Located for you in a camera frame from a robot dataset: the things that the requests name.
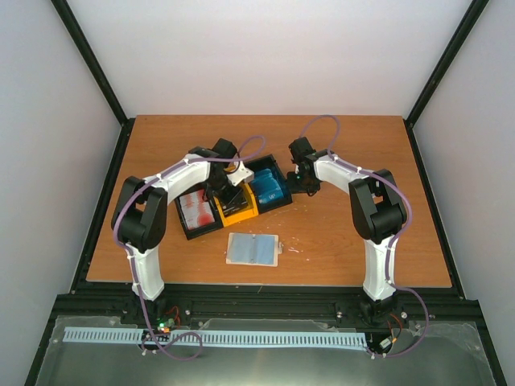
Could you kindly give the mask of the black vip card stack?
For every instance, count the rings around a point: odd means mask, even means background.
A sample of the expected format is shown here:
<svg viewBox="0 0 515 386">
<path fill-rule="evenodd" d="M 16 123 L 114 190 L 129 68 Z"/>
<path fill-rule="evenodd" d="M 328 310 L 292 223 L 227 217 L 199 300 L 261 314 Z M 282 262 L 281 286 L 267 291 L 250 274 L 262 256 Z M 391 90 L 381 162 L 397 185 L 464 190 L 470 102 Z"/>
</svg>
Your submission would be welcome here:
<svg viewBox="0 0 515 386">
<path fill-rule="evenodd" d="M 221 192 L 217 198 L 224 216 L 231 216 L 248 206 L 245 191 L 240 187 L 234 187 L 232 190 Z"/>
</svg>

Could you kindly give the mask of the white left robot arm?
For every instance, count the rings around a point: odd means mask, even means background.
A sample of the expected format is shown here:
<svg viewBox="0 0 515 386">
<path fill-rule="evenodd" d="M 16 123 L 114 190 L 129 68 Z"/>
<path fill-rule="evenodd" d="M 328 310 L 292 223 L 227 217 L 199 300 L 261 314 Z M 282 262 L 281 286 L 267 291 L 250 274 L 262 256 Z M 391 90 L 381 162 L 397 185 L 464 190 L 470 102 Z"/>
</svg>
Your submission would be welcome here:
<svg viewBox="0 0 515 386">
<path fill-rule="evenodd" d="M 168 205 L 199 183 L 210 182 L 213 189 L 223 190 L 252 179 L 243 158 L 222 158 L 196 147 L 159 173 L 125 180 L 113 214 L 113 239 L 126 252 L 132 289 L 143 299 L 138 312 L 149 323 L 159 323 L 167 314 L 167 303 L 159 298 L 164 289 L 159 244 L 167 229 Z"/>
</svg>

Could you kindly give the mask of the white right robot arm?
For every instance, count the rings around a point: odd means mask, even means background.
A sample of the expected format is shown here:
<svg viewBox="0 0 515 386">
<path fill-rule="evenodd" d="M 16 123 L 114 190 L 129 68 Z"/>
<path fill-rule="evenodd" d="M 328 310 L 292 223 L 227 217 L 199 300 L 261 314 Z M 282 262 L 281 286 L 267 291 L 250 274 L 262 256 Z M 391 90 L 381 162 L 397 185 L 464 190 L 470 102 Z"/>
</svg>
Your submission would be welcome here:
<svg viewBox="0 0 515 386">
<path fill-rule="evenodd" d="M 363 318 L 372 322 L 393 309 L 394 258 L 399 233 L 409 222 L 410 207 L 392 173 L 345 162 L 329 150 L 316 151 L 305 137 L 289 145 L 295 170 L 286 175 L 293 193 L 316 194 L 330 183 L 349 195 L 352 223 L 365 243 Z"/>
</svg>

